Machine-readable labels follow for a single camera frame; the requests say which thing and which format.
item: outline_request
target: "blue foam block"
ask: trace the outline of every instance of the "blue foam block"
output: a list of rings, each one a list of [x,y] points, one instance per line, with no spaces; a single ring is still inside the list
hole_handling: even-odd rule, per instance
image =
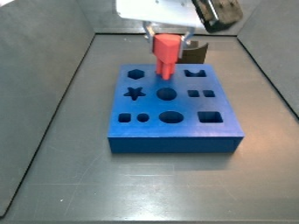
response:
[[[210,65],[123,65],[109,131],[114,153],[233,152],[245,137]]]

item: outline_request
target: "star-shaped hole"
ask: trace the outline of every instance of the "star-shaped hole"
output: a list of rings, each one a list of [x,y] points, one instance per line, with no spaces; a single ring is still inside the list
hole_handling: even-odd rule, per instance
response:
[[[131,96],[133,101],[135,101],[139,96],[146,96],[146,94],[142,92],[142,90],[143,90],[142,87],[139,87],[139,88],[130,87],[127,89],[129,92],[125,94],[125,96]]]

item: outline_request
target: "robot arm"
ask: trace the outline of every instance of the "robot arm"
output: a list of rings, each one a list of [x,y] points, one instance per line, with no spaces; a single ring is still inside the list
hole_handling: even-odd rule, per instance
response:
[[[157,56],[157,73],[166,80],[171,78],[195,29],[221,32],[243,17],[238,0],[117,0],[117,12],[122,18],[145,21],[151,52]],[[155,35],[153,22],[186,26],[190,30],[183,36]]]

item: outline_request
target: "rectangular hole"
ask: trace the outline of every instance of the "rectangular hole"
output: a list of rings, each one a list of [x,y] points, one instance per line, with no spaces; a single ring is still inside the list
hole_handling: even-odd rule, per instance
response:
[[[129,114],[129,113],[119,114],[118,121],[121,123],[130,123],[131,122],[131,114]]]
[[[215,97],[215,94],[214,94],[214,91],[213,90],[203,90],[202,92],[203,92],[203,95],[206,97]]]
[[[221,112],[218,111],[198,112],[198,116],[202,123],[223,123]]]
[[[189,90],[189,96],[190,97],[201,97],[201,93],[198,90]]]

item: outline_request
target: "red block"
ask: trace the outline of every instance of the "red block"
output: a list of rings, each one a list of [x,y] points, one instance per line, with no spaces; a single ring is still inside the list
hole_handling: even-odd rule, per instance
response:
[[[154,36],[154,55],[157,57],[157,73],[165,80],[171,79],[175,72],[175,62],[181,51],[182,36],[175,34],[158,34]]]

